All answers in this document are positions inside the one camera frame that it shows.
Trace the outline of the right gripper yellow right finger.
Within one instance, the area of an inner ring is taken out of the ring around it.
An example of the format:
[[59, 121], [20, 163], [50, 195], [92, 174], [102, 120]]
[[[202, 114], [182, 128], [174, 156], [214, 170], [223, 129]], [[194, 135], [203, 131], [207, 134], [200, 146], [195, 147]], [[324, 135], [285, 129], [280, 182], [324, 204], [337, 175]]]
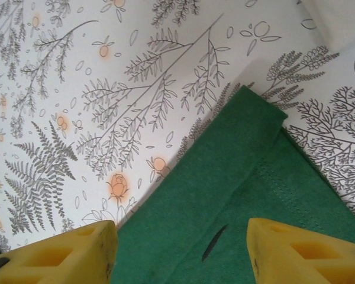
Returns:
[[250, 218], [247, 249], [256, 283], [355, 283], [355, 243]]

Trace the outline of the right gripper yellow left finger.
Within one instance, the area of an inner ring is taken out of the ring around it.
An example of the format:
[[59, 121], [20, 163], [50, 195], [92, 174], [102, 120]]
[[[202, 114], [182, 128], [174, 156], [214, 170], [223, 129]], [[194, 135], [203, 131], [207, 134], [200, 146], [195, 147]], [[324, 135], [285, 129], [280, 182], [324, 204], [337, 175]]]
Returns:
[[115, 222], [98, 221], [0, 254], [0, 283], [110, 283]]

